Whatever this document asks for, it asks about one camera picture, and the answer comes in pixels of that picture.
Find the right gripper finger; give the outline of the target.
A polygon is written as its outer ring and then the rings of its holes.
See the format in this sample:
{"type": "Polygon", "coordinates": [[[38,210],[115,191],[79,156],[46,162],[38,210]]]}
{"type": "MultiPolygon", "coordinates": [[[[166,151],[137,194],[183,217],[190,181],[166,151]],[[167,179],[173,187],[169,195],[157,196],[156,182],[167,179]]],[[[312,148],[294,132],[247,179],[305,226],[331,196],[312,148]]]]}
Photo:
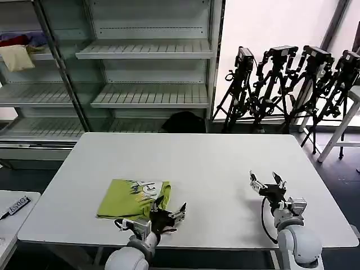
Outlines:
{"type": "Polygon", "coordinates": [[[250,186],[254,191],[260,191],[266,188],[266,185],[258,181],[255,174],[251,170],[249,172],[249,175],[250,175],[250,186]]]}
{"type": "Polygon", "coordinates": [[[283,181],[282,178],[280,177],[280,175],[278,175],[276,172],[272,172],[273,178],[275,180],[275,182],[277,183],[278,187],[280,189],[286,189],[285,184],[286,181],[283,181]]]}

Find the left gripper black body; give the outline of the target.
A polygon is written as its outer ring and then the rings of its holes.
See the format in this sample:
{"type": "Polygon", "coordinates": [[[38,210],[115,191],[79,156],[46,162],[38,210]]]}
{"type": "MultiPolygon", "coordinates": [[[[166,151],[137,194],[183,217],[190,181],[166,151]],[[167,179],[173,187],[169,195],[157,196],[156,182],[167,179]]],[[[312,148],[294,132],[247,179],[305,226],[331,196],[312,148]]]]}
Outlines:
{"type": "Polygon", "coordinates": [[[150,211],[151,230],[153,233],[175,232],[176,214],[167,210],[150,211]]]}

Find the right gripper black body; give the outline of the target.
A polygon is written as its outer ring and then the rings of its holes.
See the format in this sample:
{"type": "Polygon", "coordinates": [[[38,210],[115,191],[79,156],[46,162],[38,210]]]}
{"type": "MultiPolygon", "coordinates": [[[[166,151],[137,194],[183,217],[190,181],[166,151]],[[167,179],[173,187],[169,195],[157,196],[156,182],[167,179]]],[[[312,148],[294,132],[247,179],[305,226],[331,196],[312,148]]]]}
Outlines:
{"type": "Polygon", "coordinates": [[[268,199],[271,207],[279,207],[280,202],[285,201],[285,193],[286,187],[280,187],[277,184],[265,184],[259,190],[259,194],[268,199]]]}

